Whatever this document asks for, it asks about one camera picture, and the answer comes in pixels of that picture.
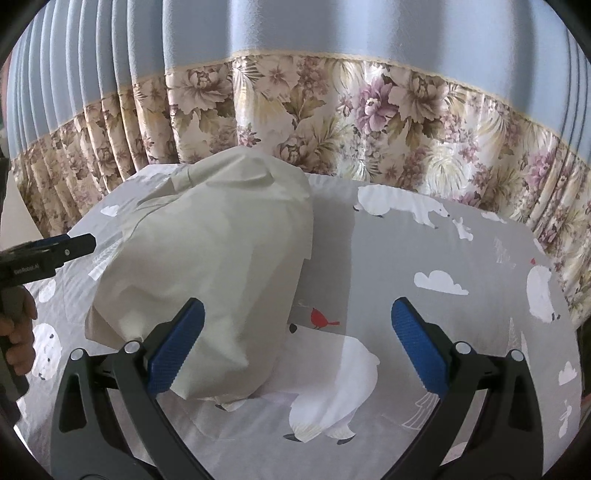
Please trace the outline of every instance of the mattress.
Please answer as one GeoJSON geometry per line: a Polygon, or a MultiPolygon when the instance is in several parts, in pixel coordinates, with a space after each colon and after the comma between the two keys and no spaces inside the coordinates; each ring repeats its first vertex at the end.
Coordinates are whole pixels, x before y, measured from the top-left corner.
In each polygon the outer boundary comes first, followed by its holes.
{"type": "MultiPolygon", "coordinates": [[[[70,232],[94,234],[95,253],[29,285],[39,310],[37,359],[18,427],[46,467],[69,352],[110,352],[85,339],[84,323],[121,226],[137,201],[180,168],[149,166],[117,187],[70,232]]],[[[406,296],[454,342],[489,355],[523,351],[540,402],[548,469],[577,433],[582,376],[567,303],[531,231],[392,187],[317,175],[309,181],[312,258],[269,380],[252,398],[225,406],[170,391],[158,398],[189,449],[217,480],[381,478],[438,400],[424,389],[389,321],[392,302],[406,296]],[[343,346],[351,344],[350,351],[343,346]],[[310,413],[309,385],[323,385],[318,401],[338,410],[338,421],[310,413]]],[[[150,461],[117,392],[112,401],[132,451],[150,461]]],[[[465,446],[482,401],[477,395],[450,458],[465,446]]]]}

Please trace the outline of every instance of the finger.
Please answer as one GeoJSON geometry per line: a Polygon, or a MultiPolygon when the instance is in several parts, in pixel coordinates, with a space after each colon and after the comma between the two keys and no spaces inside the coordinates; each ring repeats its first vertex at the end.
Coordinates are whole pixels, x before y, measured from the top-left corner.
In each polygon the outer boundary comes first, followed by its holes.
{"type": "Polygon", "coordinates": [[[23,362],[28,362],[31,357],[35,357],[35,350],[30,343],[19,343],[10,347],[6,352],[6,362],[13,367],[23,362]]]}
{"type": "Polygon", "coordinates": [[[14,325],[14,330],[8,338],[13,345],[17,343],[33,344],[33,321],[26,315],[21,315],[21,318],[14,325]]]}
{"type": "Polygon", "coordinates": [[[0,336],[10,335],[14,330],[14,322],[4,315],[0,314],[0,336]]]}
{"type": "Polygon", "coordinates": [[[23,289],[25,290],[23,311],[29,318],[37,320],[39,314],[37,312],[37,305],[35,305],[35,298],[25,287],[23,289]]]}
{"type": "Polygon", "coordinates": [[[17,375],[26,375],[33,369],[33,363],[35,362],[35,350],[32,351],[29,358],[19,364],[14,365],[14,372],[17,375]]]}

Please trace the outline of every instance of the bird print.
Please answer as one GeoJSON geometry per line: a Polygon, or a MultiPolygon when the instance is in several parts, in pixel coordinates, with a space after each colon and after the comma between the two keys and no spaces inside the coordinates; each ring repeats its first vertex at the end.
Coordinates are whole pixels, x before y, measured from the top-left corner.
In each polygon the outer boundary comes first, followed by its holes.
{"type": "Polygon", "coordinates": [[[328,325],[340,325],[340,322],[329,322],[326,317],[316,309],[312,309],[310,320],[312,321],[312,325],[314,325],[314,330],[320,330],[328,325]]]}

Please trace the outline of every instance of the pillow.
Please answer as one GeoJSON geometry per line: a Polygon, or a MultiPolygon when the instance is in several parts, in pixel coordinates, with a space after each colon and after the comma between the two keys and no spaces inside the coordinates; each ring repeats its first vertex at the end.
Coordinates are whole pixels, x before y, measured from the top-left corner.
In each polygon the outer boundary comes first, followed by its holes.
{"type": "Polygon", "coordinates": [[[271,374],[311,255],[310,195],[299,168],[245,147],[184,168],[126,220],[86,337],[121,348],[196,297],[205,327],[172,390],[218,403],[248,397],[271,374]]]}

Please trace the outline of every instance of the floral curtain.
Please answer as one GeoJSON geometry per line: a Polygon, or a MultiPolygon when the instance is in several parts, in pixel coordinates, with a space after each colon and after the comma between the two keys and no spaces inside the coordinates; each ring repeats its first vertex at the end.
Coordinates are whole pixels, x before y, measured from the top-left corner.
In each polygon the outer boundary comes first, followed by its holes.
{"type": "Polygon", "coordinates": [[[272,52],[176,68],[87,105],[14,171],[41,232],[55,235],[148,163],[235,145],[522,222],[553,259],[574,324],[591,312],[586,163],[500,99],[395,64],[272,52]]]}

